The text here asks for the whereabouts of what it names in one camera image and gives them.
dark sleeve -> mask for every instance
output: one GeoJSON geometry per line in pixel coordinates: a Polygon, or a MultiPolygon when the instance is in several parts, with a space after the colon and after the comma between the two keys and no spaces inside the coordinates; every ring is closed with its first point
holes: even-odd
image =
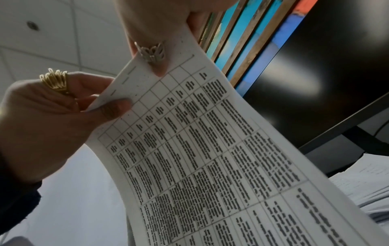
{"type": "Polygon", "coordinates": [[[0,154],[0,235],[12,229],[30,214],[41,200],[42,182],[23,184],[7,167],[0,154]]]}

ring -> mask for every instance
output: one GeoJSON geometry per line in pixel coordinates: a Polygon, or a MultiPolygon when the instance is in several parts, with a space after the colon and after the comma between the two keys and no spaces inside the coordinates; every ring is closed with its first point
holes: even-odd
{"type": "Polygon", "coordinates": [[[67,71],[61,72],[57,70],[54,72],[51,68],[49,68],[49,72],[45,75],[41,74],[39,78],[42,83],[44,83],[47,87],[61,94],[69,94],[68,85],[66,83],[66,75],[67,71]]]}
{"type": "Polygon", "coordinates": [[[148,63],[157,63],[162,61],[165,58],[165,47],[163,42],[151,47],[146,48],[138,45],[135,42],[135,46],[138,49],[138,52],[148,63]]]}

ceiling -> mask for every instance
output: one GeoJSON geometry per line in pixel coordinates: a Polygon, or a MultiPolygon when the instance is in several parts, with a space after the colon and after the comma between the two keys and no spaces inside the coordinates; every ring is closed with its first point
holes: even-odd
{"type": "Polygon", "coordinates": [[[131,59],[112,0],[1,0],[0,33],[0,98],[48,68],[114,77],[131,59]]]}

person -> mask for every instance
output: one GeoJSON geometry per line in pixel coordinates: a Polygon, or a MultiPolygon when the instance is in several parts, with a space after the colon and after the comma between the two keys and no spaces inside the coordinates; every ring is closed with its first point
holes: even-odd
{"type": "MultiPolygon", "coordinates": [[[[137,52],[163,76],[163,41],[187,24],[198,37],[210,12],[236,0],[115,0],[131,54],[137,52]]],[[[113,81],[87,73],[50,71],[15,82],[0,104],[0,235],[39,203],[42,180],[59,170],[101,124],[131,109],[128,99],[85,111],[113,81]]]]}

wooden slat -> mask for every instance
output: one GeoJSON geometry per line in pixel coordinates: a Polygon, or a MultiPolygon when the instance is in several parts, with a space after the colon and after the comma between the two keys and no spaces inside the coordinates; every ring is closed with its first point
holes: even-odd
{"type": "Polygon", "coordinates": [[[243,75],[249,69],[251,63],[255,58],[263,51],[267,43],[271,40],[273,34],[276,32],[281,23],[285,20],[287,15],[290,13],[295,3],[298,0],[284,0],[277,11],[274,13],[273,17],[269,21],[268,25],[263,30],[262,34],[255,42],[246,58],[239,66],[238,70],[233,75],[230,83],[232,86],[236,86],[238,82],[242,80],[243,75]]]}
{"type": "Polygon", "coordinates": [[[263,0],[261,4],[258,6],[258,9],[256,10],[255,14],[253,15],[252,19],[250,20],[249,24],[244,30],[242,36],[240,37],[238,43],[236,44],[234,50],[232,51],[230,57],[228,58],[226,64],[224,65],[222,69],[222,72],[224,74],[227,74],[230,71],[232,65],[239,57],[239,54],[242,52],[243,48],[249,41],[250,37],[252,37],[252,35],[254,34],[256,28],[258,27],[259,23],[265,16],[265,13],[269,9],[273,1],[274,0],[263,0]]]}
{"type": "Polygon", "coordinates": [[[213,17],[211,17],[211,21],[209,22],[208,28],[205,31],[204,37],[201,41],[201,48],[207,52],[209,46],[211,45],[212,40],[215,37],[215,34],[218,30],[218,27],[220,23],[222,22],[223,16],[224,16],[224,11],[223,12],[218,12],[215,13],[213,17]]]}
{"type": "Polygon", "coordinates": [[[204,18],[204,22],[203,22],[203,24],[201,25],[201,29],[200,29],[200,30],[201,30],[201,33],[200,33],[199,39],[197,40],[198,43],[201,42],[201,39],[202,39],[202,37],[203,37],[203,35],[204,35],[205,30],[207,29],[207,25],[208,25],[208,22],[209,22],[211,16],[212,16],[212,13],[209,13],[209,14],[207,15],[207,18],[204,18]]]}
{"type": "Polygon", "coordinates": [[[226,27],[226,30],[224,31],[223,36],[220,38],[218,46],[216,47],[216,49],[211,57],[211,60],[213,62],[218,58],[225,43],[227,42],[227,39],[230,37],[230,34],[231,34],[232,30],[234,29],[235,24],[238,21],[240,15],[242,14],[244,7],[246,7],[247,2],[248,2],[248,0],[240,0],[238,5],[236,6],[236,9],[235,9],[234,13],[232,14],[231,19],[226,27]]]}

